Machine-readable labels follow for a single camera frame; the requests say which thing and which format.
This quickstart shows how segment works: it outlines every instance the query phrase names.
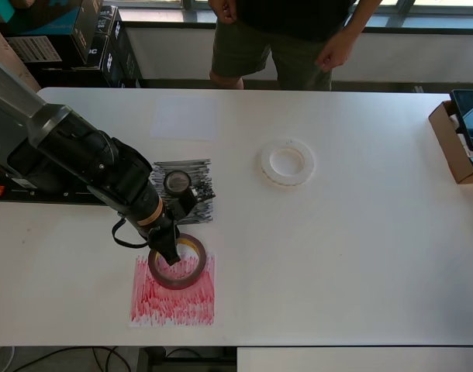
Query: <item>white table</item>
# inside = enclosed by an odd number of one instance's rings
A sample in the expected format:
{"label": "white table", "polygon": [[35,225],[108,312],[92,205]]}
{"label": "white table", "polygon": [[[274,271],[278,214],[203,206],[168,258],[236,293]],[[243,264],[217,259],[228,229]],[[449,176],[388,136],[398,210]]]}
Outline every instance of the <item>white table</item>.
{"label": "white table", "polygon": [[[164,95],[218,101],[217,140],[150,137]],[[473,185],[427,116],[446,95],[44,89],[149,160],[211,157],[208,327],[128,326],[137,252],[109,208],[0,203],[0,345],[473,344]],[[257,165],[293,137],[316,158],[294,190]],[[131,227],[124,239],[138,239]]]}
{"label": "white table", "polygon": [[454,347],[244,347],[239,372],[473,372],[473,349]]}

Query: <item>window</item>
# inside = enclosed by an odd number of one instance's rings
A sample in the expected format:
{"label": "window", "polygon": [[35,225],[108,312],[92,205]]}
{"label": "window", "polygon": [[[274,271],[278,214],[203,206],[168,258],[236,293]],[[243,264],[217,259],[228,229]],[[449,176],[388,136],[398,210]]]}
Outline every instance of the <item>window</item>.
{"label": "window", "polygon": [[[207,0],[106,0],[119,6],[209,9]],[[473,16],[473,0],[382,0],[378,13],[406,16],[419,14],[456,14]]]}
{"label": "window", "polygon": [[425,6],[473,6],[473,0],[416,0],[414,5]]}

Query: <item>shorts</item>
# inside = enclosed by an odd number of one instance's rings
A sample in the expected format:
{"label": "shorts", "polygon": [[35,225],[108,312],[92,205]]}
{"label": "shorts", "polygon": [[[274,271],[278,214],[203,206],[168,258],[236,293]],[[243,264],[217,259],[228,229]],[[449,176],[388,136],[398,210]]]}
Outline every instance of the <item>shorts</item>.
{"label": "shorts", "polygon": [[315,65],[325,43],[264,33],[237,21],[218,22],[212,71],[223,78],[240,78],[261,71],[271,51],[278,83],[290,91],[330,91],[331,71]]}

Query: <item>paper sheet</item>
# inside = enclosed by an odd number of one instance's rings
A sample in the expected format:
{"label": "paper sheet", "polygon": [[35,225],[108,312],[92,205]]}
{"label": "paper sheet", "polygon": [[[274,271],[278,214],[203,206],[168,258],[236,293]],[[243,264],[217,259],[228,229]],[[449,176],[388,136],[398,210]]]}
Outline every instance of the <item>paper sheet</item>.
{"label": "paper sheet", "polygon": [[[210,159],[185,160],[185,161],[160,161],[152,164],[152,174],[150,180],[154,184],[157,193],[169,204],[171,196],[166,193],[163,186],[166,174],[172,171],[184,171],[188,173],[193,184],[205,182],[212,187],[212,178],[210,174]],[[190,225],[192,223],[204,223],[212,221],[212,200],[206,200],[198,203],[192,211],[181,221],[179,225]]]}
{"label": "paper sheet", "polygon": [[217,105],[214,98],[163,97],[157,101],[152,137],[180,140],[216,138]]}
{"label": "paper sheet", "polygon": [[[214,323],[214,255],[207,253],[205,269],[199,281],[191,287],[172,291],[161,287],[150,274],[148,252],[136,259],[135,277],[129,325],[141,326],[210,326]],[[181,262],[172,267],[165,264],[161,269],[176,273],[190,273],[197,260],[181,255]]]}

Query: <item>red scribbles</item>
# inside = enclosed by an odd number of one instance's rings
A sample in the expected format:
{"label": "red scribbles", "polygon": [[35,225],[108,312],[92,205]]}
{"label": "red scribbles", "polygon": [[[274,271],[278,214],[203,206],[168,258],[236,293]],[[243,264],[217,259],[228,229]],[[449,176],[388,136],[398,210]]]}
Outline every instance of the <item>red scribbles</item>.
{"label": "red scribbles", "polygon": [[[184,277],[191,273],[196,257],[182,257],[169,267],[163,260],[159,269],[169,277]],[[172,291],[161,287],[149,272],[147,257],[136,259],[130,325],[132,326],[208,326],[214,322],[214,256],[207,263],[200,279],[191,287]]]}

